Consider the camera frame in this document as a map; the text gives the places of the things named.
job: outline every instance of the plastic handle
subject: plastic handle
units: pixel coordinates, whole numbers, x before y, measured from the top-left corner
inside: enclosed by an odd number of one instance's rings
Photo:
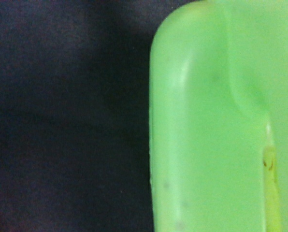
[[[155,232],[288,232],[288,1],[201,1],[150,63]]]

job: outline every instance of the green plastic object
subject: green plastic object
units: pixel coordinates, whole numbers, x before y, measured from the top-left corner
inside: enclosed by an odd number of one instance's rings
[[[288,232],[288,0],[187,4],[150,60],[155,232]]]

